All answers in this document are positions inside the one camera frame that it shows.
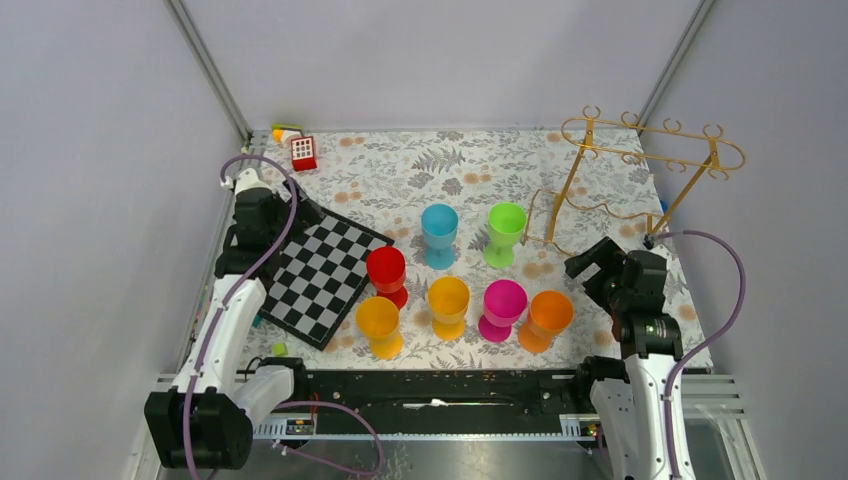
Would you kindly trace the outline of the green plastic wine glass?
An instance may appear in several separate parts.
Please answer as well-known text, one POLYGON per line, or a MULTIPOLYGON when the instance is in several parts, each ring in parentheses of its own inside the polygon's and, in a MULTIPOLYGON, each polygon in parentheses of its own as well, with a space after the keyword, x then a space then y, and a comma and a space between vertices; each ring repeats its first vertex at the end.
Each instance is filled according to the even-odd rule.
POLYGON ((519 242, 527 224, 527 213, 516 203, 501 202, 488 214, 489 244, 484 259, 494 268, 506 268, 514 261, 513 247, 519 242))

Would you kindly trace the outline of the gold wire glass rack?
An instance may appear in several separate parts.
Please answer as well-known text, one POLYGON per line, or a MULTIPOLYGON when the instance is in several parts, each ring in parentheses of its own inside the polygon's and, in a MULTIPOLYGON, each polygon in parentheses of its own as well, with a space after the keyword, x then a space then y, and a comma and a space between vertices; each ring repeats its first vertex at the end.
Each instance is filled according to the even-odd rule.
POLYGON ((698 181, 707 176, 713 180, 727 181, 731 174, 742 169, 747 164, 747 155, 736 143, 724 138, 725 130, 720 124, 707 124, 699 133, 691 133, 684 130, 683 124, 670 117, 663 120, 659 127, 652 127, 637 113, 623 112, 617 120, 609 120, 603 117, 601 109, 596 105, 586 105, 581 114, 573 116, 561 124, 560 136, 563 140, 577 149, 576 156, 572 161, 569 173, 564 185, 558 190, 539 189, 530 200, 527 210, 527 219, 531 220, 533 214, 538 212, 536 207, 537 198, 541 194, 552 197, 552 211, 548 215, 548 222, 544 235, 533 236, 531 224, 524 227, 522 243, 529 240, 540 242, 553 247, 561 254, 570 256, 572 253, 560 246, 555 240, 556 227, 559 213, 564 206, 568 206, 578 212, 601 211, 605 215, 617 220, 643 220, 645 222, 645 235, 643 240, 650 243, 664 234, 670 227, 672 214, 676 212, 680 204, 687 197, 698 181), (619 147, 603 146, 595 140, 596 132, 603 129, 626 129, 637 134, 656 134, 678 139, 686 139, 701 143, 706 148, 705 158, 690 160, 673 156, 646 153, 644 151, 626 150, 619 147), (604 155, 612 155, 626 165, 640 166, 650 162, 659 163, 673 173, 684 174, 691 172, 692 176, 668 205, 664 213, 653 213, 642 211, 632 214, 619 214, 610 208, 607 202, 593 205, 578 205, 574 203, 568 190, 571 188, 577 176, 579 167, 587 160, 598 160, 604 155))

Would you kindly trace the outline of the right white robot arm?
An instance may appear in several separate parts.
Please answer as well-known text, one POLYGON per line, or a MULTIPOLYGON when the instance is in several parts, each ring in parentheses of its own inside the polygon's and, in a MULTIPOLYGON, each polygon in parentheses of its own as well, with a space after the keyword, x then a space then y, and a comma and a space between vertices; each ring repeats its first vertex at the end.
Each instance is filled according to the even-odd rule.
POLYGON ((569 384, 577 405, 599 416, 614 477, 694 478, 679 398, 682 334, 664 310, 665 258, 604 237, 564 265, 572 279, 597 266, 582 285, 620 346, 618 358, 586 357, 569 384))

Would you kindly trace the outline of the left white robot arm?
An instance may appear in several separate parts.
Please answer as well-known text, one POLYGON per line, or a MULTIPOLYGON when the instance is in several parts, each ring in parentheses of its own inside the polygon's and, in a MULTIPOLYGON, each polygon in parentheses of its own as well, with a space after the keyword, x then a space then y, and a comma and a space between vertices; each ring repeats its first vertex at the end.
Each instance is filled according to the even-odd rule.
POLYGON ((212 298, 197 343, 164 392, 151 393, 145 419, 162 465, 197 474, 239 469, 253 432, 277 404, 296 411, 309 401, 310 385, 285 366, 264 366, 244 385, 237 364, 254 318, 281 266, 281 251, 305 221, 322 216, 299 184, 287 177, 283 199, 255 168, 223 186, 234 194, 232 224, 215 263, 212 298))

